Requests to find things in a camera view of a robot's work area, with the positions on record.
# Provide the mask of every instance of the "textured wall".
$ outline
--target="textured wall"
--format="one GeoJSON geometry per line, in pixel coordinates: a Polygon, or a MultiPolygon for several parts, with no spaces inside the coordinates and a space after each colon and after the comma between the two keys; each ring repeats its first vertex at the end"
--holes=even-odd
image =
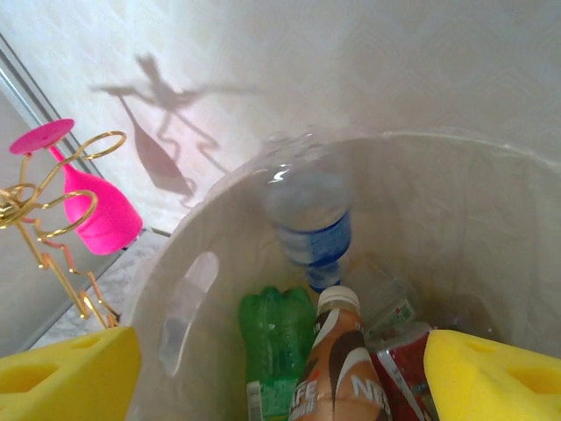
{"type": "Polygon", "coordinates": [[[164,230],[308,123],[561,157],[558,0],[4,0],[0,28],[80,140],[131,135],[97,165],[164,230]]]}

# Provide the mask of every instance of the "bottle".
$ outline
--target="bottle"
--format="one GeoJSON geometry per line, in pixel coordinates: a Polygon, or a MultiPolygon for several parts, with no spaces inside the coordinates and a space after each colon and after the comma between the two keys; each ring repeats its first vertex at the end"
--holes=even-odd
{"type": "Polygon", "coordinates": [[[290,401],[314,342],[314,305],[304,288],[265,287],[245,296],[239,325],[245,342],[250,421],[288,418],[290,401]]]}
{"type": "Polygon", "coordinates": [[[342,162],[322,136],[268,140],[255,175],[287,257],[305,268],[315,292],[339,284],[351,244],[350,189],[342,162]]]}
{"type": "Polygon", "coordinates": [[[289,421],[391,420],[366,350],[359,299],[335,286],[320,296],[316,340],[293,394],[289,421]]]}
{"type": "Polygon", "coordinates": [[[344,284],[363,304],[366,340],[398,335],[421,315],[421,300],[413,285],[381,268],[369,253],[349,264],[344,284]]]}

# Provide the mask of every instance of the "brown bottle label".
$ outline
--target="brown bottle label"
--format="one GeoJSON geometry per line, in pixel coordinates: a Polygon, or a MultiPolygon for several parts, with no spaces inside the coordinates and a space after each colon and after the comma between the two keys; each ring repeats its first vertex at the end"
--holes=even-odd
{"type": "Polygon", "coordinates": [[[316,342],[290,407],[290,421],[389,420],[386,395],[356,313],[335,309],[316,320],[316,342]]]}

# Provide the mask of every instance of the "clear plastic bottle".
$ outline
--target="clear plastic bottle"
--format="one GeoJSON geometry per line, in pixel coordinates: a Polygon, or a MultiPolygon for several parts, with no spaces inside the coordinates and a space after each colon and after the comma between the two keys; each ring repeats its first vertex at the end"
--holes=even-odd
{"type": "Polygon", "coordinates": [[[339,284],[351,243],[350,188],[339,157],[318,132],[265,142],[259,194],[287,257],[305,268],[310,287],[339,284]]]}
{"type": "Polygon", "coordinates": [[[344,285],[355,291],[363,304],[367,339],[394,336],[422,313],[413,285],[389,274],[369,253],[349,264],[344,285]]]}

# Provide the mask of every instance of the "red can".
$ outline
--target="red can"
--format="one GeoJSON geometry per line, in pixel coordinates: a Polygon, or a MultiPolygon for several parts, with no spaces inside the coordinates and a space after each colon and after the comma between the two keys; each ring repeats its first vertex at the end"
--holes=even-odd
{"type": "Polygon", "coordinates": [[[367,344],[394,421],[438,420],[423,366],[431,330],[425,323],[412,323],[391,339],[367,344]]]}

